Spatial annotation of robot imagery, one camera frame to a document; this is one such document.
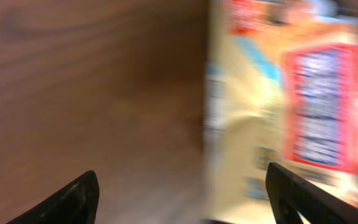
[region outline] brown wooden surface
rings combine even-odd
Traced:
[[[96,223],[196,223],[204,0],[0,0],[0,223],[84,171]]]

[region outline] food package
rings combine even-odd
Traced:
[[[357,205],[358,17],[333,0],[212,0],[208,220],[274,223],[278,162]]]

